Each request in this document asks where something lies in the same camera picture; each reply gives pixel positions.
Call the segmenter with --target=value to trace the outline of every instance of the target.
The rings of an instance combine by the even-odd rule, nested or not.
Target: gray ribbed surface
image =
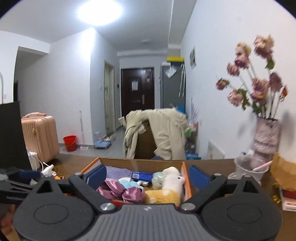
[[[78,240],[87,241],[217,241],[195,215],[182,214],[173,205],[123,205],[114,214],[101,215]]]

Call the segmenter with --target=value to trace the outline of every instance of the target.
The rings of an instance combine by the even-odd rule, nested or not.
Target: gray floor
[[[67,152],[64,145],[60,145],[59,152],[62,154],[78,155],[78,156],[96,156],[96,157],[112,157],[112,158],[124,158],[123,154],[123,137],[125,129],[119,128],[116,131],[116,138],[112,142],[111,146],[107,149],[94,149],[89,147],[88,150],[80,150]]]

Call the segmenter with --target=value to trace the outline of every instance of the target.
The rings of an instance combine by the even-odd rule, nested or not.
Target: suitcase
[[[36,152],[41,162],[59,154],[57,128],[52,116],[22,118],[22,131],[28,151]]]

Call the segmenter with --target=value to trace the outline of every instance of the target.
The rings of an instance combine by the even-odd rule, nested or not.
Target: pink vase
[[[252,168],[272,160],[273,154],[279,149],[280,123],[275,119],[257,118],[253,147],[255,151],[250,163]]]

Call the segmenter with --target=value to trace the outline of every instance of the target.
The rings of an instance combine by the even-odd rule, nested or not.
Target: brown paper bag
[[[286,161],[277,152],[273,157],[271,175],[282,189],[296,191],[296,163]]]

